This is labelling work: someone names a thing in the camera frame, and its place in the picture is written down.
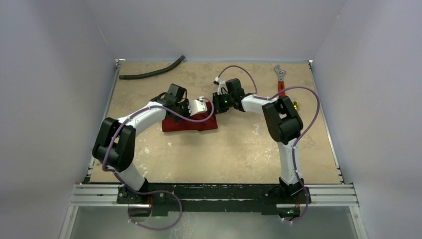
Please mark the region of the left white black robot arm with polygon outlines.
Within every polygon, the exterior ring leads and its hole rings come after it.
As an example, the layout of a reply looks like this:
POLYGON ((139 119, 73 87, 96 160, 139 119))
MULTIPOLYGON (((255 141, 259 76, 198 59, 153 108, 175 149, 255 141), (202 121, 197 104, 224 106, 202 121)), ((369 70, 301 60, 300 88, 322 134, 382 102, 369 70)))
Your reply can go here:
POLYGON ((167 118, 184 120, 207 109, 202 101, 189 100, 186 94, 185 88, 171 84, 167 92, 152 98, 146 106, 118 119, 107 117, 101 124, 92 156, 102 164, 104 172, 113 173, 131 188, 129 197, 137 204, 148 199, 148 190, 143 187, 147 180, 133 163, 136 138, 167 118))

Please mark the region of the dark red cloth napkin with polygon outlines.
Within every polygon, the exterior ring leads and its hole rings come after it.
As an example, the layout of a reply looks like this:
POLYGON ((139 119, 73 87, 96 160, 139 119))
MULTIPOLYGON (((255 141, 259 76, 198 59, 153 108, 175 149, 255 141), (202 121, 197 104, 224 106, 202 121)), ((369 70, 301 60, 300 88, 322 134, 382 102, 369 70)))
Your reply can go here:
POLYGON ((189 130, 201 132, 206 130, 218 129, 218 124, 215 113, 213 113, 212 117, 204 122, 191 122, 184 119, 175 122, 175 120, 170 117, 161 122, 161 127, 163 132, 177 132, 189 130))

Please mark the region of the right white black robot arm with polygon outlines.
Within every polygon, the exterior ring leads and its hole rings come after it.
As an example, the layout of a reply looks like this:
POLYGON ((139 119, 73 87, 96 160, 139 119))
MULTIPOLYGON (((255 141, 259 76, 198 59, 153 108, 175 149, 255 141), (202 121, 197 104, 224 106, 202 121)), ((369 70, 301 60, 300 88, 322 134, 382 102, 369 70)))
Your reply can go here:
POLYGON ((217 85, 217 92, 212 95, 216 113, 234 108, 264 116, 268 132, 277 143, 280 155, 280 198, 287 203, 294 201, 303 189, 303 178, 295 161, 297 153, 294 152, 294 145, 301 136, 304 125, 292 101, 285 95, 286 89, 268 98, 245 93, 237 78, 224 81, 216 77, 213 83, 217 85))

